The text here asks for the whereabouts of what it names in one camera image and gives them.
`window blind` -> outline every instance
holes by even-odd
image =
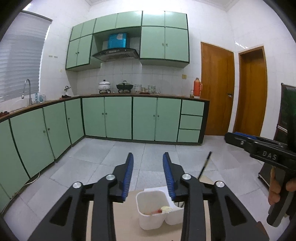
[[[45,36],[51,21],[19,13],[0,42],[0,102],[22,96],[26,79],[31,93],[39,92]],[[29,94],[26,84],[25,95]]]

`white plastic container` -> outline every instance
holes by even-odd
[[[136,202],[140,227],[144,230],[160,228],[168,214],[158,213],[146,215],[145,213],[151,213],[163,206],[169,206],[165,193],[159,190],[139,192],[136,195]]]

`faucet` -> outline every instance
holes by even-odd
[[[32,105],[32,100],[31,100],[31,82],[29,79],[25,80],[24,83],[24,91],[22,92],[22,99],[25,97],[25,88],[26,88],[26,83],[29,81],[29,105]]]

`mint green cabinet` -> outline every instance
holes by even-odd
[[[180,108],[180,99],[158,98],[155,134],[156,141],[177,141]]]
[[[81,37],[93,34],[95,22],[96,22],[96,19],[92,19],[83,23]]]
[[[15,116],[10,121],[20,157],[30,177],[33,177],[54,161],[43,110],[32,110]]]
[[[165,26],[187,29],[187,16],[180,12],[165,12]]]
[[[0,184],[0,212],[3,211],[5,206],[9,203],[9,201],[10,201],[9,197],[6,195],[6,193],[4,192]]]
[[[165,26],[164,11],[143,11],[142,26]]]
[[[165,28],[142,27],[140,58],[165,58]]]
[[[79,39],[70,41],[67,53],[66,69],[77,66]]]
[[[91,54],[92,35],[80,38],[77,55],[77,66],[89,64]]]
[[[74,39],[79,39],[81,37],[82,28],[83,28],[83,23],[78,24],[72,28],[70,41],[72,41]]]
[[[156,98],[133,98],[133,139],[153,141],[155,132]]]
[[[131,139],[131,99],[128,96],[105,97],[107,137]]]
[[[85,134],[106,137],[104,98],[84,98],[82,106]]]
[[[94,26],[94,34],[110,29],[116,28],[117,13],[107,16],[103,16],[96,19],[96,24]]]
[[[29,177],[15,149],[10,132],[9,120],[0,123],[0,133],[0,184],[9,197],[12,198],[29,180]]]
[[[165,59],[189,61],[188,31],[165,28]]]
[[[140,27],[142,11],[121,12],[117,16],[116,28]]]
[[[70,141],[73,144],[84,136],[80,99],[65,101],[65,107]]]
[[[57,159],[71,145],[65,104],[61,102],[43,107],[43,112],[50,146]]]

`door frame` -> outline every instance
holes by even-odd
[[[257,51],[257,50],[262,50],[263,52],[263,59],[264,59],[264,68],[265,68],[265,81],[266,81],[266,101],[265,101],[265,112],[264,112],[264,116],[263,116],[263,121],[262,121],[262,124],[261,124],[261,131],[262,131],[262,126],[263,126],[263,122],[264,122],[264,117],[265,117],[265,113],[266,113],[266,104],[267,104],[267,91],[268,91],[268,80],[267,80],[267,65],[266,65],[266,56],[265,56],[265,51],[264,51],[264,46],[259,46],[259,47],[254,47],[254,48],[250,48],[246,51],[241,51],[238,53],[239,55],[239,96],[238,96],[238,100],[237,100],[237,111],[236,111],[236,114],[235,114],[235,122],[234,122],[234,126],[233,126],[233,131],[232,132],[235,132],[235,129],[237,127],[237,119],[238,119],[238,109],[239,109],[239,101],[240,101],[240,92],[241,92],[241,82],[242,82],[242,55],[243,54],[246,54],[246,53],[249,53],[249,52],[253,52],[253,51]]]

